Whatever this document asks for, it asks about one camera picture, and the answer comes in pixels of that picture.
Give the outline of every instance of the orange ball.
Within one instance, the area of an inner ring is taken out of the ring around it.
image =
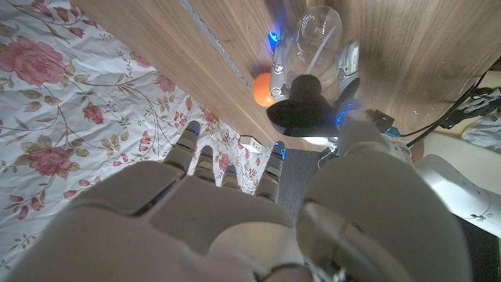
[[[254,81],[254,85],[252,85],[254,100],[260,106],[270,107],[275,103],[275,101],[273,101],[272,94],[269,91],[271,79],[272,75],[270,73],[259,74]]]

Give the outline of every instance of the pink rose pattern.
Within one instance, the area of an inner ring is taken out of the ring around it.
[[[136,55],[135,56],[135,62],[138,64],[140,67],[148,68],[151,67],[150,63],[148,63],[146,60],[144,60],[141,56]]]
[[[61,147],[30,152],[28,158],[31,160],[30,168],[40,172],[41,175],[52,176],[69,169],[71,166],[68,153]]]
[[[55,84],[64,72],[62,60],[63,55],[51,46],[19,36],[17,42],[9,43],[9,48],[0,52],[0,70],[15,72],[31,85]]]
[[[94,106],[91,102],[88,102],[87,106],[82,110],[84,112],[84,117],[93,121],[97,125],[101,125],[104,122],[103,111],[99,109],[98,106]]]
[[[33,7],[31,16],[9,3],[0,7],[5,32],[11,33],[5,41],[0,39],[0,103],[11,105],[0,112],[5,147],[0,183],[7,195],[0,198],[0,236],[4,245],[13,243],[2,250],[15,245],[13,238],[23,238],[19,232],[31,238],[55,212],[101,178],[136,161],[162,160],[191,120],[202,125],[193,158],[198,158],[201,147],[212,146],[216,181],[233,164],[243,190],[252,192],[269,155],[266,148],[263,154],[244,150],[236,132],[149,62],[137,54],[128,56],[124,45],[109,48],[110,42],[120,42],[73,3],[28,4]],[[48,32],[42,21],[58,35]],[[97,60],[110,65],[109,70],[88,68],[96,65],[96,54],[89,52],[93,49],[99,50]],[[112,57],[121,63],[106,62]],[[17,225],[25,221],[29,224]],[[23,254],[19,249],[0,252],[5,258],[0,280],[10,260]]]
[[[157,76],[157,80],[155,81],[155,84],[158,84],[160,86],[160,89],[163,92],[174,92],[175,90],[175,84],[172,82],[170,79],[165,77],[163,74],[159,74]]]

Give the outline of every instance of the gray floor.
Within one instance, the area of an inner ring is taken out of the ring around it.
[[[280,177],[279,202],[295,220],[305,195],[306,186],[319,170],[319,153],[287,149]]]

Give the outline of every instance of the cable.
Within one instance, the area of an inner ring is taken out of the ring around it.
[[[405,137],[405,136],[409,136],[409,135],[412,135],[412,134],[416,134],[418,132],[421,132],[423,131],[424,129],[427,129],[427,131],[423,132],[421,135],[417,136],[413,141],[407,143],[407,147],[411,147],[412,145],[418,143],[419,141],[421,141],[422,138],[426,137],[428,134],[430,134],[430,132],[434,131],[457,107],[459,107],[462,103],[464,103],[464,101],[466,101],[470,95],[475,91],[475,89],[478,88],[478,86],[480,85],[480,83],[482,82],[482,80],[484,79],[485,75],[487,74],[487,71],[482,75],[480,76],[480,79],[477,81],[477,83],[475,83],[474,85],[472,85],[453,105],[452,107],[447,110],[445,112],[444,115],[442,115],[442,117],[440,117],[436,122],[420,129],[420,130],[417,130],[416,132],[413,132],[413,133],[409,133],[409,134],[405,134],[405,135],[400,135],[401,137]]]
[[[328,148],[326,148],[324,151],[326,151],[326,150],[329,150],[329,151],[327,151],[327,152],[326,152],[326,154],[325,154],[323,157],[321,157],[321,158],[320,158],[320,159],[316,162],[316,166],[317,166],[317,167],[319,167],[319,169],[322,169],[322,168],[320,167],[320,161],[322,161],[322,160],[323,160],[323,159],[325,159],[326,157],[329,157],[331,154],[336,154],[337,148],[328,147]]]

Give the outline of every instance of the black cable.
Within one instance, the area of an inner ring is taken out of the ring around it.
[[[482,75],[480,76],[480,79],[477,81],[477,83],[475,83],[474,85],[472,85],[453,105],[452,107],[447,110],[445,112],[444,115],[442,115],[442,117],[440,117],[436,122],[422,128],[422,129],[419,129],[413,133],[409,133],[409,134],[405,134],[405,135],[400,135],[401,137],[405,137],[405,136],[410,136],[412,134],[416,134],[418,132],[421,132],[423,131],[424,129],[427,129],[427,131],[423,132],[421,135],[417,136],[413,141],[407,143],[407,147],[411,147],[412,145],[418,143],[419,141],[421,141],[422,138],[424,138],[425,136],[427,136],[428,134],[430,134],[430,132],[434,131],[457,107],[461,106],[462,103],[464,103],[464,101],[466,101],[470,95],[473,93],[473,91],[475,91],[475,89],[477,89],[477,87],[480,85],[480,82],[482,82],[482,80],[484,79],[485,75],[487,74],[487,71]]]

